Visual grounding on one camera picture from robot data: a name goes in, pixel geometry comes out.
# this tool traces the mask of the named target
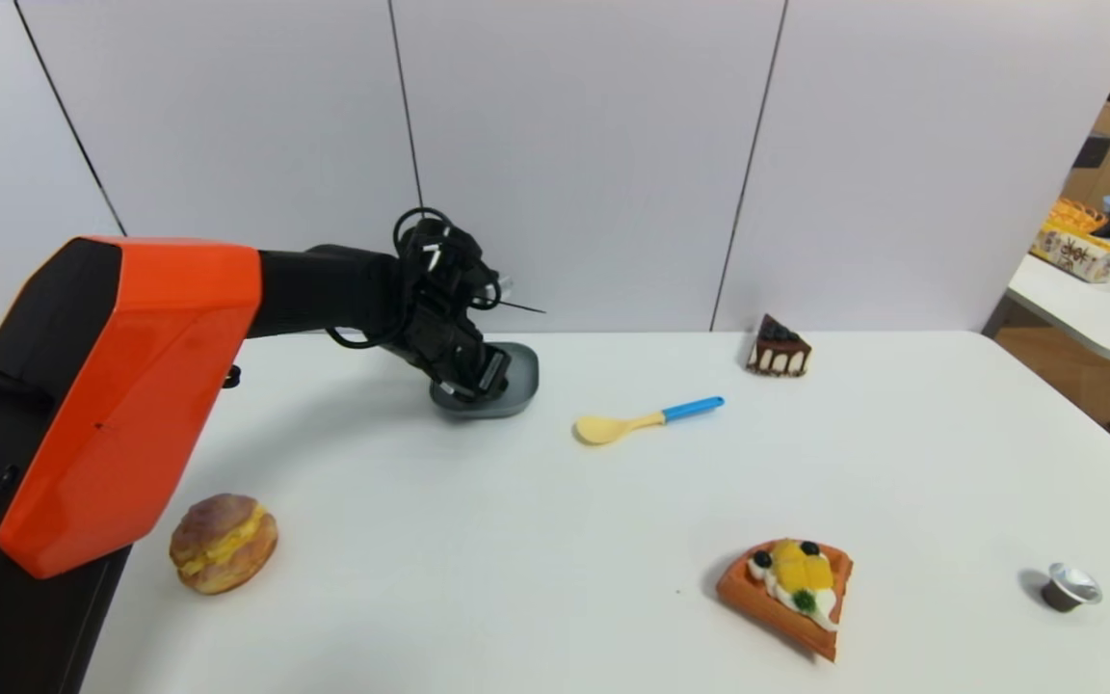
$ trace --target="silver capsule lid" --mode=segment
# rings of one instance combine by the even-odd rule
[[[1077,602],[1093,605],[1102,601],[1102,589],[1082,570],[1057,562],[1048,567],[1048,574],[1058,589]]]

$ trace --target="donut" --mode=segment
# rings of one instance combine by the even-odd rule
[[[191,506],[171,535],[178,580],[204,595],[238,589],[276,549],[276,519],[239,493],[218,493]]]

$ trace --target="orange basket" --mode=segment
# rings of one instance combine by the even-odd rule
[[[1088,208],[1082,202],[1061,198],[1052,205],[1052,211],[1048,212],[1043,229],[1071,233],[1073,237],[1090,237],[1091,232],[1106,223],[1107,215],[1102,212]]]

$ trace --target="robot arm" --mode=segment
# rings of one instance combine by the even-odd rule
[[[433,219],[401,233],[420,212]],[[474,238],[420,209],[393,245],[81,238],[28,281],[0,325],[0,691],[79,690],[131,544],[243,340],[322,329],[386,348],[463,403],[505,392],[509,354],[466,315],[500,299]]]

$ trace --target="spoon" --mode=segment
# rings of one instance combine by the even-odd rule
[[[690,416],[696,413],[709,412],[714,408],[720,408],[726,403],[723,399],[697,400],[696,403],[674,405],[659,413],[647,414],[644,418],[634,420],[617,420],[612,418],[581,418],[576,421],[576,434],[583,443],[594,445],[612,443],[620,440],[634,429],[646,426],[657,426],[677,419]]]

